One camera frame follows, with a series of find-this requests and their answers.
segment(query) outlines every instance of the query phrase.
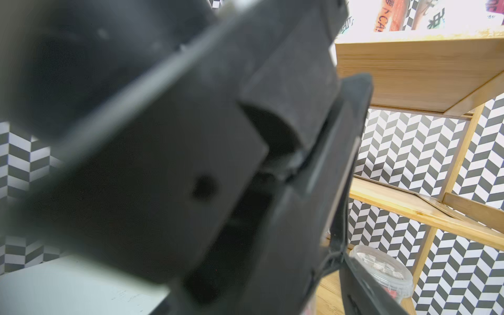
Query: plastic container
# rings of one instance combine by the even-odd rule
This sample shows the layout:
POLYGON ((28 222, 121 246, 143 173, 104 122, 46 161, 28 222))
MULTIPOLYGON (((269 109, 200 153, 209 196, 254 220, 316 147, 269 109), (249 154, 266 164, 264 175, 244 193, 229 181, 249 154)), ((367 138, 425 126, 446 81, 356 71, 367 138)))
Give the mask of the plastic container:
POLYGON ((397 303, 413 295, 413 276, 400 261, 365 245, 356 245, 349 255, 357 259, 397 303))

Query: wooden shelf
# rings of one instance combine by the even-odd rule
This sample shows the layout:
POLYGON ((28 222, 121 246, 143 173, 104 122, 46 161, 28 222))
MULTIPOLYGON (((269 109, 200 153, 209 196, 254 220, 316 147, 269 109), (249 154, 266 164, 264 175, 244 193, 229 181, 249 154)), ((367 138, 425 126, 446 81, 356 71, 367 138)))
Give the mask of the wooden shelf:
POLYGON ((418 194, 396 187, 354 177, 350 198, 405 216, 415 221, 463 236, 498 250, 504 250, 504 234, 476 221, 447 215, 418 194))
POLYGON ((372 74, 374 106, 461 116, 504 91, 503 26, 340 35, 335 43, 339 75, 372 74))

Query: black and white herringbone wallpaper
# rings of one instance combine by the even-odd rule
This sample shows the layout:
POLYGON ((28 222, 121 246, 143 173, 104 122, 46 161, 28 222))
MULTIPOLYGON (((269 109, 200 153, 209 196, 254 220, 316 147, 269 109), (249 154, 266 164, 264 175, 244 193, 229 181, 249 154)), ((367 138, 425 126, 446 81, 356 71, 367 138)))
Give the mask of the black and white herringbone wallpaper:
MULTIPOLYGON (((502 209, 504 94, 486 103, 454 193, 502 209)), ((462 120, 370 110, 355 173, 425 195, 439 194, 462 120)), ((351 200, 349 239, 412 267, 425 225, 351 200)), ((504 253, 438 230, 413 294, 419 315, 494 314, 504 307, 504 253)))
MULTIPOLYGON (((30 185, 50 174, 60 161, 50 148, 35 137, 0 122, 0 205, 6 206, 24 196, 30 185)), ((0 274, 37 265, 59 257, 57 248, 26 236, 0 236, 0 274)))

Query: wooden floor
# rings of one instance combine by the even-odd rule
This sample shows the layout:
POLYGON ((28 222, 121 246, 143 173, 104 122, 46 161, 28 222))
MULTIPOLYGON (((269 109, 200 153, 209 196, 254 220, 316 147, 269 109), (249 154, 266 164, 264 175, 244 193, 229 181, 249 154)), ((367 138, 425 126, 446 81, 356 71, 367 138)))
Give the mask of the wooden floor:
POLYGON ((324 277, 317 289, 317 315, 344 315, 341 299, 340 273, 324 277))

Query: plastic hole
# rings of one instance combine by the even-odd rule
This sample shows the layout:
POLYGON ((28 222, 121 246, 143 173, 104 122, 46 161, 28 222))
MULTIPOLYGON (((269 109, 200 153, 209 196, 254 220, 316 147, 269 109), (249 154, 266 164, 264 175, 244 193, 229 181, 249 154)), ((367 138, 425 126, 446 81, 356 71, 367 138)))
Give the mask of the plastic hole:
POLYGON ((202 175, 196 179, 192 196, 200 202, 208 202, 217 194, 217 182, 208 175, 202 175))

